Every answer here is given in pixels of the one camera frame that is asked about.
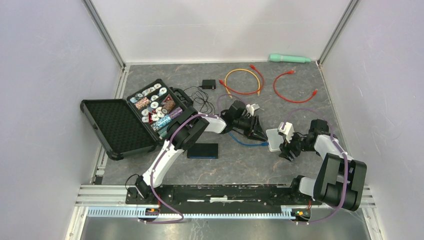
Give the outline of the white plastic box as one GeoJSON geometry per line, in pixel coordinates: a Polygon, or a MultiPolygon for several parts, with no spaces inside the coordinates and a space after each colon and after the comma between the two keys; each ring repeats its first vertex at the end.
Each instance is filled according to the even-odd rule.
{"type": "Polygon", "coordinates": [[[279,134],[277,128],[267,129],[265,131],[270,152],[280,152],[280,144],[284,143],[284,137],[279,134]]]}

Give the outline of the black network switch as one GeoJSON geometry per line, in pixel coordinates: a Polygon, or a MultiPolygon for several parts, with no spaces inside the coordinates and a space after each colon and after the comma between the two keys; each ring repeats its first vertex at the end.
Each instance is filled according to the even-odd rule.
{"type": "Polygon", "coordinates": [[[187,150],[188,159],[218,159],[219,145],[217,143],[195,143],[187,150]]]}

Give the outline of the black power adapter with cord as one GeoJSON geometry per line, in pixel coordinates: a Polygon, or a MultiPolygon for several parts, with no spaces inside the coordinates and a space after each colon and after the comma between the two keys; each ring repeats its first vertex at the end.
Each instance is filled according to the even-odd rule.
{"type": "Polygon", "coordinates": [[[205,114],[215,114],[216,108],[210,101],[206,90],[215,90],[216,87],[215,79],[203,79],[200,85],[187,87],[183,91],[190,97],[193,105],[198,105],[200,112],[205,114]]]}

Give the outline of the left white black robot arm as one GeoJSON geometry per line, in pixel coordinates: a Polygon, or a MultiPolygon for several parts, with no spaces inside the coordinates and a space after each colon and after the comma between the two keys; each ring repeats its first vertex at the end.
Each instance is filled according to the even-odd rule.
{"type": "Polygon", "coordinates": [[[148,170],[138,176],[134,186],[139,199],[145,204],[156,200],[156,188],[162,184],[174,161],[191,148],[204,132],[227,134],[233,129],[241,130],[240,134],[250,140],[268,141],[259,117],[249,111],[248,106],[240,100],[234,101],[218,115],[201,113],[193,107],[184,110],[167,127],[163,147],[156,159],[148,170]]]}

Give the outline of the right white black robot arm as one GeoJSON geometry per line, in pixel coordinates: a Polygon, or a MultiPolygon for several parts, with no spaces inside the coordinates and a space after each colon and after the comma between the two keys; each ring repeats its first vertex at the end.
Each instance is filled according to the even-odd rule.
{"type": "Polygon", "coordinates": [[[312,120],[307,134],[296,132],[290,122],[282,122],[277,132],[283,138],[281,158],[292,162],[302,152],[314,152],[322,158],[316,178],[298,175],[293,179],[288,191],[293,203],[302,204],[310,197],[352,212],[360,207],[367,165],[341,147],[327,121],[312,120]]]}

